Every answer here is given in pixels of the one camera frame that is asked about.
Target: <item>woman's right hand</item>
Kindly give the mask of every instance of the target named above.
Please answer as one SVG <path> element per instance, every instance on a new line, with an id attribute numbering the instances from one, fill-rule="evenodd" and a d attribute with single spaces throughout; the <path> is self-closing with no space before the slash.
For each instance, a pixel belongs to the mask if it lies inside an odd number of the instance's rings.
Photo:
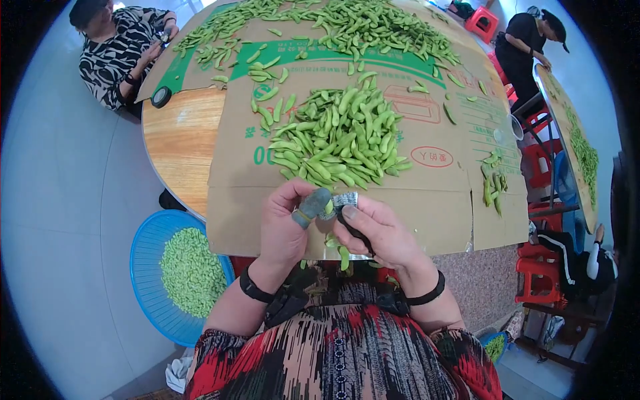
<path id="1" fill-rule="evenodd" d="M 543 67 L 545 67 L 549 72 L 551 72 L 551 63 L 549 62 L 549 60 L 547 60 L 547 57 L 544 57 L 544 55 L 540 54 L 537 51 L 533 52 L 533 56 L 542 63 Z"/>
<path id="2" fill-rule="evenodd" d="M 160 53 L 162 53 L 162 46 L 160 46 L 161 44 L 162 42 L 160 40 L 156 40 L 155 42 L 151 43 L 151 46 L 149 46 L 147 50 L 143 51 L 142 54 L 140 54 L 138 64 L 144 68 L 149 65 L 151 61 L 154 61 L 156 58 L 158 58 L 158 56 L 160 56 Z"/>
<path id="3" fill-rule="evenodd" d="M 412 268 L 424 263 L 426 254 L 398 220 L 391 207 L 358 195 L 358 207 L 346 205 L 342 215 L 349 225 L 362 232 L 376 253 L 374 260 L 391 269 Z M 368 254 L 362 240 L 353 237 L 343 224 L 335 221 L 333 233 L 351 254 Z"/>

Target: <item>white cloth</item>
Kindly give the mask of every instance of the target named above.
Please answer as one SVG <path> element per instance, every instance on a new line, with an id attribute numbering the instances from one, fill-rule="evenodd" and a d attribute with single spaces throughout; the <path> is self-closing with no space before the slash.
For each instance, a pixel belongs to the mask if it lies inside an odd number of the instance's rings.
<path id="1" fill-rule="evenodd" d="M 187 371 L 193 361 L 193 355 L 176 358 L 171 364 L 166 365 L 164 376 L 166 384 L 176 392 L 183 394 L 187 384 Z"/>

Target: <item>dark hair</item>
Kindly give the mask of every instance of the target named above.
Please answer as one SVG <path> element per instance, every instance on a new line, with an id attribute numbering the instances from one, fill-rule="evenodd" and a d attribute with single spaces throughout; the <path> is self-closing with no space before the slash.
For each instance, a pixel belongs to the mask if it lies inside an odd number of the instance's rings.
<path id="1" fill-rule="evenodd" d="M 544 8 L 542 9 L 542 20 L 547 21 L 549 23 L 549 27 L 553 29 L 554 33 L 558 37 L 558 40 L 562 42 L 562 47 L 564 47 L 564 51 L 569 52 L 569 49 L 566 48 L 566 31 L 564 30 L 564 25 L 555 15 L 546 11 Z"/>
<path id="2" fill-rule="evenodd" d="M 77 29 L 84 29 L 89 21 L 103 9 L 109 0 L 77 0 L 69 13 L 69 22 Z"/>

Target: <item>finger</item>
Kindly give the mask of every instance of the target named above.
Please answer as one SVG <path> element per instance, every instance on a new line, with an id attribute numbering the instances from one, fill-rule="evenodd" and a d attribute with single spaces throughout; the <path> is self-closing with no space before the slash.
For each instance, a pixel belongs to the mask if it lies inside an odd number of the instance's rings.
<path id="1" fill-rule="evenodd" d="M 352 205 L 345 205 L 342 208 L 342 216 L 349 225 L 361 231 L 370 240 L 377 236 L 382 228 L 380 223 Z"/>
<path id="2" fill-rule="evenodd" d="M 349 250 L 351 254 L 368 254 L 369 250 L 362 240 L 353 237 L 343 224 L 335 220 L 333 224 L 333 233 L 340 244 Z"/>
<path id="3" fill-rule="evenodd" d="M 300 177 L 295 177 L 280 185 L 269 197 L 269 200 L 281 207 L 292 207 L 299 197 L 306 197 L 313 193 L 317 186 L 310 184 Z"/>
<path id="4" fill-rule="evenodd" d="M 392 226 L 397 218 L 391 207 L 372 198 L 358 195 L 358 210 L 373 218 L 382 225 Z"/>

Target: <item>wooden tabletop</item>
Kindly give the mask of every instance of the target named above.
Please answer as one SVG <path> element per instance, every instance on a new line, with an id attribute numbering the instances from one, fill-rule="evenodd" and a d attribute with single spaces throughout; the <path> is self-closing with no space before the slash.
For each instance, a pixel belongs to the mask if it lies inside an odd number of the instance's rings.
<path id="1" fill-rule="evenodd" d="M 408 11 L 422 5 L 408 0 L 396 0 Z M 448 15 L 449 23 L 430 19 L 429 23 L 445 34 L 451 42 L 484 54 L 474 38 Z M 497 72 L 486 57 L 485 68 Z M 507 98 L 503 96 L 505 109 Z M 144 100 L 142 126 L 149 158 L 165 187 L 203 220 L 207 217 L 207 179 L 213 151 L 216 147 L 218 124 L 225 105 L 225 91 L 215 87 L 183 90 L 174 93 L 161 109 Z"/>
<path id="2" fill-rule="evenodd" d="M 571 99 L 567 96 L 563 87 L 558 83 L 557 79 L 542 67 L 542 64 L 536 65 L 536 80 L 540 91 L 547 102 L 551 116 L 554 119 L 558 132 L 560 132 L 560 141 L 564 148 L 565 154 L 568 156 L 570 170 L 575 177 L 575 183 L 578 187 L 578 201 L 580 209 L 584 213 L 584 219 L 586 221 L 586 228 L 590 234 L 595 233 L 596 224 L 598 222 L 598 191 L 596 190 L 595 204 L 591 204 L 591 197 L 589 195 L 589 185 L 584 180 L 582 169 L 578 163 L 578 157 L 573 151 L 571 146 L 571 129 L 572 124 L 569 122 L 569 118 L 566 116 L 566 108 L 570 107 L 575 114 L 578 128 L 584 136 L 584 127 L 578 117 Z"/>

